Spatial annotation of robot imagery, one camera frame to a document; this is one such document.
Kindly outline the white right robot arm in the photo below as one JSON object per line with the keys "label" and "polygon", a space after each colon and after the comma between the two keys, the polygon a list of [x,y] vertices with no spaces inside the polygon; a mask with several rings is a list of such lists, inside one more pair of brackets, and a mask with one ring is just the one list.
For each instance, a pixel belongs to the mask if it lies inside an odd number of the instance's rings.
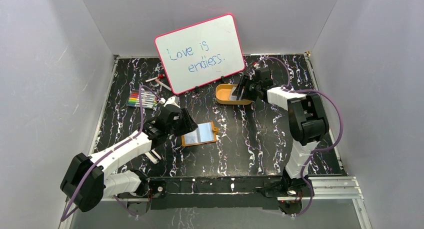
{"label": "white right robot arm", "polygon": [[286,195],[295,196],[306,185],[309,157],[330,128],[320,95],[290,92],[276,86],[266,68],[255,69],[253,77],[243,75],[231,95],[237,100],[261,99],[288,112],[293,143],[280,188]]}

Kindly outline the orange leather card holder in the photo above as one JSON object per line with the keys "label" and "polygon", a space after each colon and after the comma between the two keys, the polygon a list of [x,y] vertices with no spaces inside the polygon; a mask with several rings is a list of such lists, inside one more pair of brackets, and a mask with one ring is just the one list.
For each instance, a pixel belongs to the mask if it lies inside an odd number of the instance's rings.
{"label": "orange leather card holder", "polygon": [[219,128],[212,121],[198,124],[198,128],[181,136],[183,147],[215,143]]}

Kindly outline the card with black stripe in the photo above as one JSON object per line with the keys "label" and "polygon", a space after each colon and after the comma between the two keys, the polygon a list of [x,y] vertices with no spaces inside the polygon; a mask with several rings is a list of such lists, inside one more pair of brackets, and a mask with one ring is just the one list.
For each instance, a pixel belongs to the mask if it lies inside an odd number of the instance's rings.
{"label": "card with black stripe", "polygon": [[239,88],[237,86],[234,86],[231,89],[229,100],[230,101],[242,101],[243,100],[243,94],[244,94],[244,88]]}

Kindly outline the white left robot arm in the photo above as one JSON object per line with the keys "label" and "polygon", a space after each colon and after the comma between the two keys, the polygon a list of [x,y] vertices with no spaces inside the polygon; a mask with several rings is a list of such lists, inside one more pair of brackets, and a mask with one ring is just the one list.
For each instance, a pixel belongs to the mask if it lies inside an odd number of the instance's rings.
{"label": "white left robot arm", "polygon": [[90,155],[79,153],[74,156],[60,189],[82,212],[90,211],[103,198],[121,193],[144,197],[150,189],[144,173],[115,171],[140,155],[146,155],[156,163],[158,154],[154,150],[170,135],[183,136],[197,128],[186,108],[174,103],[165,104],[123,141]]}

